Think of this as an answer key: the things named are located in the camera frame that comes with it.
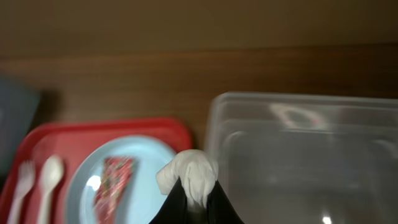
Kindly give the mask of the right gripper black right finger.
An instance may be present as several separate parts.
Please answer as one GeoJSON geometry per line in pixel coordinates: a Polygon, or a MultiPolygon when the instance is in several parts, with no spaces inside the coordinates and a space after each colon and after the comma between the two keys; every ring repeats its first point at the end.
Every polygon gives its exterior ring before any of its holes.
{"type": "Polygon", "coordinates": [[[209,224],[244,224],[218,181],[208,195],[207,219],[209,224]]]}

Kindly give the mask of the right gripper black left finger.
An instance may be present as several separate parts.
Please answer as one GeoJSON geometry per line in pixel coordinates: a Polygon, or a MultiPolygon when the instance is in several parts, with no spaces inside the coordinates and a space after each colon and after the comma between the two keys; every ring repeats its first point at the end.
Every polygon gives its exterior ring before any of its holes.
{"type": "Polygon", "coordinates": [[[149,224],[187,224],[187,197],[178,179],[164,204],[149,224]]]}

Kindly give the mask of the white napkin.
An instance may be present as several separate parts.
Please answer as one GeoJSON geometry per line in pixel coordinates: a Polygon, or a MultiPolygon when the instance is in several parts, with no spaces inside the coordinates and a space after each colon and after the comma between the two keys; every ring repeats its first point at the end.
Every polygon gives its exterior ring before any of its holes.
{"type": "Polygon", "coordinates": [[[179,152],[156,173],[156,181],[163,195],[168,195],[178,180],[187,197],[188,208],[204,209],[218,180],[218,163],[201,150],[179,152]]]}

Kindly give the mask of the red snack wrapper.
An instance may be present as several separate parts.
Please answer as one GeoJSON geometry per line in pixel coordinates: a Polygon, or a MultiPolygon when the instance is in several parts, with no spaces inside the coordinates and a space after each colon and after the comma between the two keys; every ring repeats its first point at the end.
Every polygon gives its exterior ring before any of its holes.
{"type": "Polygon", "coordinates": [[[94,209],[99,224],[112,224],[116,209],[134,172],[131,157],[107,157],[104,159],[101,183],[96,191],[94,209]]]}

